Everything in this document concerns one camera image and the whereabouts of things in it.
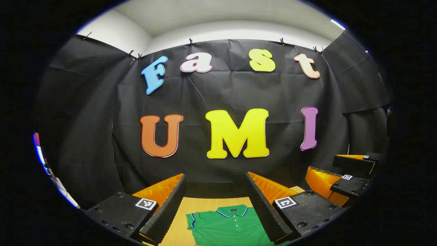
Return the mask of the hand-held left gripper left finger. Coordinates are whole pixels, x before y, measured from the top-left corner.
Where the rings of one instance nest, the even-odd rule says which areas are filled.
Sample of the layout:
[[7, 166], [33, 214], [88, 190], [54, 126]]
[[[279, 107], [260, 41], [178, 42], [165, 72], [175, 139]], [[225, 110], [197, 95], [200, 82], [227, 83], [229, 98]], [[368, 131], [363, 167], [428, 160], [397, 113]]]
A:
[[185, 190], [185, 175], [178, 174], [134, 194], [117, 192], [85, 213], [120, 235], [157, 246], [167, 234]]

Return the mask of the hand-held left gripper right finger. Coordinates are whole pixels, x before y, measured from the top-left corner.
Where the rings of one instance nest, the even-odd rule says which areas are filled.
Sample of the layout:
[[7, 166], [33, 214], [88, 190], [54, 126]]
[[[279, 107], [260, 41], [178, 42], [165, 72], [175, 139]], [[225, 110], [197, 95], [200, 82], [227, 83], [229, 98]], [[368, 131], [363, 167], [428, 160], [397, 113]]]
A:
[[250, 202], [275, 245], [301, 239], [346, 210], [315, 191], [297, 193], [252, 172], [245, 176]]

